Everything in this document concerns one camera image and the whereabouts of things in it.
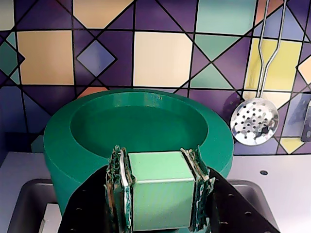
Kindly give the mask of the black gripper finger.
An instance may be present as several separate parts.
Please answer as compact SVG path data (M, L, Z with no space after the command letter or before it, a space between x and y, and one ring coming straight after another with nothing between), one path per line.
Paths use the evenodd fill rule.
M200 149L181 148L195 188L190 216L191 233L277 233L272 225L218 171L206 166Z
M134 176L126 148L116 145L108 165L89 176L71 195L61 233L132 233Z

